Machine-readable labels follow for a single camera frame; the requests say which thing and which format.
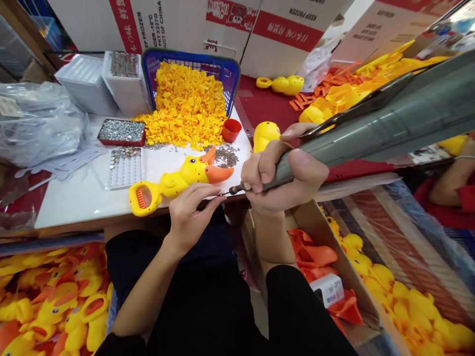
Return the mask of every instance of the striped fabric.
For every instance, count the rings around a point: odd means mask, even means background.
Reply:
[[[398,181],[322,203],[364,241],[363,253],[408,288],[431,293],[442,316],[475,330],[475,263]]]

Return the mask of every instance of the orange duck beak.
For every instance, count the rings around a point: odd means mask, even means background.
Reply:
[[[210,184],[217,184],[225,181],[234,173],[234,168],[221,168],[216,166],[207,166],[205,168],[206,176]]]
[[[221,168],[212,166],[214,162],[214,154],[216,153],[216,147],[212,147],[208,153],[199,158],[201,163],[207,163],[208,166],[204,169],[208,182],[210,184],[217,184],[225,181],[234,173],[234,168]]]
[[[208,151],[208,153],[206,153],[205,155],[201,156],[199,158],[199,161],[201,163],[207,163],[209,164],[210,166],[213,164],[214,162],[214,154],[216,153],[216,147],[213,146],[211,147],[211,149]]]

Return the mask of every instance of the yellow handle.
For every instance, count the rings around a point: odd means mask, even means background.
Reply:
[[[137,197],[137,190],[142,188],[148,188],[152,195],[152,201],[148,207],[142,209],[139,204],[139,199]],[[130,206],[132,208],[132,213],[138,217],[144,217],[149,214],[152,214],[155,210],[157,210],[158,206],[162,202],[162,195],[160,192],[160,186],[155,183],[150,183],[148,181],[141,181],[135,183],[129,188],[129,201]]]

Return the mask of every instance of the stack of white trays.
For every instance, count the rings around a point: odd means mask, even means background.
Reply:
[[[124,115],[152,111],[139,54],[106,51],[102,77]]]
[[[77,54],[54,76],[87,112],[113,116],[118,107],[102,79],[103,61]]]

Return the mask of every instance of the finger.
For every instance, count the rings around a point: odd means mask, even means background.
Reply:
[[[216,208],[224,202],[228,197],[226,195],[223,196],[217,196],[213,199],[211,199],[206,205],[206,208],[203,209],[202,212],[199,212],[199,215],[205,216],[208,220],[211,219],[211,216],[213,215],[214,211]]]
[[[245,161],[242,164],[242,169],[241,169],[241,180],[244,183],[244,187],[246,190],[251,189],[251,185],[247,182],[247,171],[249,170],[249,160]]]
[[[247,161],[245,170],[241,172],[241,179],[249,189],[250,186],[253,191],[260,193],[262,191],[262,181],[259,174],[259,161],[262,157],[262,152],[254,153]]]
[[[203,188],[203,187],[214,187],[214,185],[208,184],[208,183],[193,183],[191,184],[188,188],[186,188],[184,191],[181,192],[181,194],[178,196],[178,198],[181,198],[181,200],[186,200],[188,199],[197,189]]]
[[[292,141],[294,138],[299,137],[301,134],[310,131],[317,127],[318,124],[314,123],[296,123],[290,125],[287,130],[281,135],[281,141],[289,142]]]
[[[267,145],[264,152],[262,152],[259,160],[259,174],[261,175],[261,182],[266,184],[274,179],[276,173],[276,163],[284,153],[293,149],[291,145],[280,140],[272,140]]]
[[[289,153],[288,163],[295,177],[294,182],[308,187],[318,189],[328,177],[328,167],[299,148]]]
[[[220,191],[221,191],[220,187],[216,187],[210,184],[206,187],[198,188],[187,198],[187,201],[186,201],[187,209],[189,211],[195,211],[198,204],[201,203],[201,201],[204,198],[212,196],[212,195],[216,195]]]

